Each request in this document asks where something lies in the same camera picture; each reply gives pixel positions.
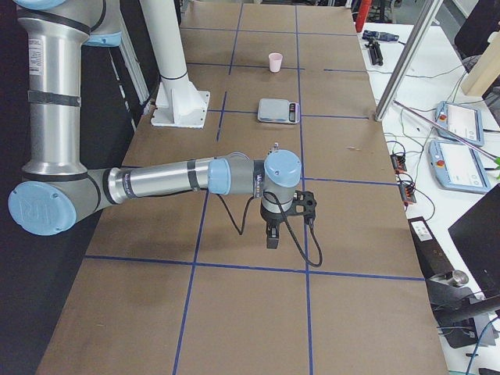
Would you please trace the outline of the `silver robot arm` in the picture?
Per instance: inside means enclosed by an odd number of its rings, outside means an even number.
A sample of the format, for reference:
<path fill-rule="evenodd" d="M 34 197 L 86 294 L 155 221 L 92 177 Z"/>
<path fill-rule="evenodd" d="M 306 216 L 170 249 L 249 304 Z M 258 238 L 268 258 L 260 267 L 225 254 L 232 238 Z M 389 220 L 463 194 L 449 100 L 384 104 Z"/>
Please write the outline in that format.
<path fill-rule="evenodd" d="M 259 199 L 266 245 L 276 248 L 279 226 L 315 209 L 311 194 L 297 189 L 299 157 L 280 148 L 263 160 L 233 152 L 160 166 L 86 168 L 80 162 L 81 49 L 120 45 L 120 4 L 19 1 L 16 6 L 28 35 L 31 153 L 23 182 L 9 195 L 9 212 L 24 230 L 55 235 L 129 199 L 208 191 L 220 198 Z"/>

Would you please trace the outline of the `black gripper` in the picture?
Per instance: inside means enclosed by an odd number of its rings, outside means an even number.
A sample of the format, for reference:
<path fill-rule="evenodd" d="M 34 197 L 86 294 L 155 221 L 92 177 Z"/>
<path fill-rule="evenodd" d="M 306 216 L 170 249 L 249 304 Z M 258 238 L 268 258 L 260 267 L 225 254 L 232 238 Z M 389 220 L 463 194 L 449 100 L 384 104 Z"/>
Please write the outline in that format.
<path fill-rule="evenodd" d="M 284 222 L 280 211 L 269 211 L 264 204 L 260 205 L 260 215 L 266 222 L 266 247 L 277 249 L 280 240 L 279 226 Z"/>

